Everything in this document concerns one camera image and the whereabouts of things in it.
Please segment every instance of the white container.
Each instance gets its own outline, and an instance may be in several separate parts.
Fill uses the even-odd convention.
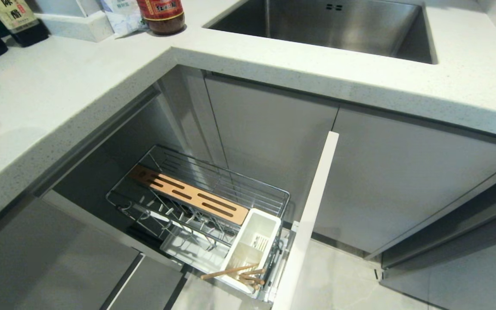
[[[256,267],[229,273],[219,277],[219,280],[236,289],[253,294],[254,289],[238,281],[238,274],[246,271],[262,269],[265,265],[274,238],[281,227],[281,219],[258,209],[250,209],[240,231],[227,253],[221,270],[258,264]]]

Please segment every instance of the plastic bag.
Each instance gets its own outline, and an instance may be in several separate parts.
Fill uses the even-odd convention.
[[[118,37],[148,29],[136,0],[101,0],[101,4]]]

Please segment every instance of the sink basin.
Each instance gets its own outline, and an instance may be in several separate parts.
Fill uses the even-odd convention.
[[[248,0],[210,29],[434,63],[421,6],[382,0]]]

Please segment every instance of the grey cabinet door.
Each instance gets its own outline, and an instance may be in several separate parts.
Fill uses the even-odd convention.
[[[99,309],[138,253],[35,200],[0,230],[0,310]]]
[[[290,192],[285,220],[299,220],[337,105],[221,77],[206,86],[229,168]]]
[[[496,140],[467,131],[347,106],[333,131],[315,232],[370,253],[496,173]]]

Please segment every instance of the grey floor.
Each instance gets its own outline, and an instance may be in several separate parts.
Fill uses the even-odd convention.
[[[378,284],[375,262],[311,241],[292,310],[435,310]],[[173,310],[268,310],[218,281],[191,276]]]

